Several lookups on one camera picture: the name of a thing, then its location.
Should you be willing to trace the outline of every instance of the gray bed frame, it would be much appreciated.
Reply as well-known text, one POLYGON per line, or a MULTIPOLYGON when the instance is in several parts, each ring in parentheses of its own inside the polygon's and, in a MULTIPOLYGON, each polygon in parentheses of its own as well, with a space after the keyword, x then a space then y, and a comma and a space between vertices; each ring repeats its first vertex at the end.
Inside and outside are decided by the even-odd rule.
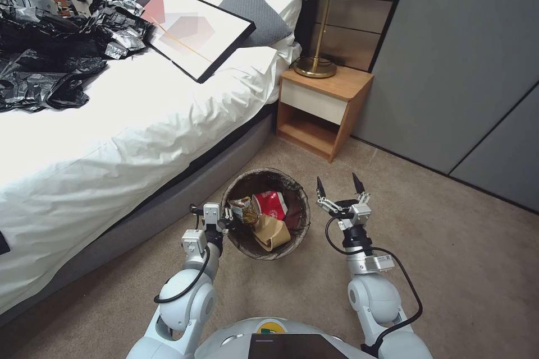
MULTIPOLYGON (((303 3, 296 26, 296 39, 308 50, 313 30, 316 4, 303 3)), ((174 224, 188 213, 189 204, 200 204, 258 152, 273 129, 276 108, 250 128, 224 151, 173 186, 156 192, 130 215, 103 233, 94 242, 69 260, 53 279, 37 294, 0 315, 0 326, 50 296, 55 291, 92 270, 119 257, 155 234, 174 224)))

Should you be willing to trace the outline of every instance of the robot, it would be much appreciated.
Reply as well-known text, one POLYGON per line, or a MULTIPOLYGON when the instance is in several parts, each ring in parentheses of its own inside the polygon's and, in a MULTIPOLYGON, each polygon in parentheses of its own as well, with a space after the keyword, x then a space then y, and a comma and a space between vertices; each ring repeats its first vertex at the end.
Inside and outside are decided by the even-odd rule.
POLYGON ((216 304, 213 280, 223 252, 223 237, 233 225, 230 208, 206 203, 191 206, 197 216, 197 229, 188 229, 182 237, 187 254, 183 269, 170 278, 154 298, 155 314, 127 359, 214 359, 270 357, 323 357, 328 359, 432 359, 432 356, 410 324, 422 313, 422 304, 408 274, 398 258, 383 248, 373 247, 365 226, 371 216, 368 206, 371 194, 353 174, 357 197, 332 202, 320 178, 317 178, 316 204, 329 213, 326 238, 330 245, 346 256, 351 281, 348 299, 356 311, 365 334, 365 343, 357 349, 341 339, 315 327, 296 321, 257 317, 239 321, 215 331, 199 345, 204 324, 216 304), (198 229, 198 219, 203 228, 198 229), (342 230, 344 249, 330 239, 328 229, 337 221, 342 230), (395 286, 384 278, 383 271, 399 264, 412 288, 419 310, 410 318, 401 306, 395 286), (172 331, 182 332, 180 339, 172 331))

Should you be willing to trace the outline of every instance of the gray pillow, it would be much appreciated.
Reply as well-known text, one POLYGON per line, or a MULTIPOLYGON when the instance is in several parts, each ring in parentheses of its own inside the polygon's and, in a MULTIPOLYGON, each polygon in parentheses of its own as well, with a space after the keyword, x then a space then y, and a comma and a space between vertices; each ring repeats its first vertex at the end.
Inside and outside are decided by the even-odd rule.
POLYGON ((292 33, 265 0, 223 0, 219 7, 251 20, 256 25, 257 28, 243 42, 242 47, 268 46, 292 33))

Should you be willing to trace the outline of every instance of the brown paper bag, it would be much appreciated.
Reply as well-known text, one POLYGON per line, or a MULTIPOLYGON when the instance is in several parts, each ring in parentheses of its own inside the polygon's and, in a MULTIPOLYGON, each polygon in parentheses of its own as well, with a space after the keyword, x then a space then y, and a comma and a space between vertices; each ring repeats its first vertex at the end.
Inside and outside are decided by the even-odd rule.
POLYGON ((254 238, 266 251, 271 251, 290 241, 285 222, 268 215, 260 215, 254 227, 254 238))

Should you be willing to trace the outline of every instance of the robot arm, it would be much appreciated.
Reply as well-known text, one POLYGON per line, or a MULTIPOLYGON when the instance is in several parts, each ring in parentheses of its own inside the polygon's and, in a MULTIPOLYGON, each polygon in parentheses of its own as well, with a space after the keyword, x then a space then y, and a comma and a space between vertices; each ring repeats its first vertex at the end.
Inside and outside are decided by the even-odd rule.
POLYGON ((203 229, 188 229, 181 243, 187 254, 183 270, 170 278, 154 298, 159 303, 144 336, 133 346, 128 359, 159 357, 193 358, 204 324, 212 314, 216 293, 213 280, 222 253, 223 235, 232 220, 229 209, 221 215, 218 204, 194 206, 203 217, 203 229), (180 339, 172 331, 182 332, 180 339))
POLYGON ((413 285, 400 261, 383 248, 372 247, 365 226, 372 214, 367 202, 371 194, 365 192, 363 184, 353 174, 358 194, 356 199, 332 202, 326 198, 322 181, 318 178, 317 205, 327 211, 332 218, 326 225, 326 237, 331 246, 346 255, 351 281, 348 284, 348 299, 356 311, 365 334, 362 350, 383 359, 432 359, 432 356, 410 324, 419 318, 422 305, 413 285), (341 250, 330 240, 328 228, 338 220, 344 240, 341 250), (384 255, 375 255, 383 251, 384 255), (394 268, 394 259, 402 268, 406 279, 418 301, 418 312, 408 319, 401 306, 398 290, 380 272, 394 268))

